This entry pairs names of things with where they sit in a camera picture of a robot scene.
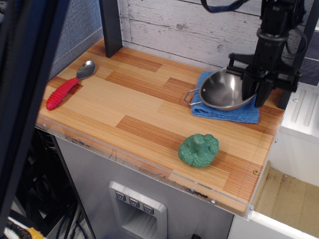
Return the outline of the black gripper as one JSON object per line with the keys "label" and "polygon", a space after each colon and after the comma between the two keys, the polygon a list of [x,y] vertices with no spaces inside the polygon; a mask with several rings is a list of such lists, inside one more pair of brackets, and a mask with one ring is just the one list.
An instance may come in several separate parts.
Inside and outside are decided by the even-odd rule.
{"label": "black gripper", "polygon": [[301,73],[282,60],[286,41],[259,38],[254,54],[229,54],[227,69],[241,74],[242,98],[246,100],[258,90],[256,108],[264,105],[275,88],[297,90]]}

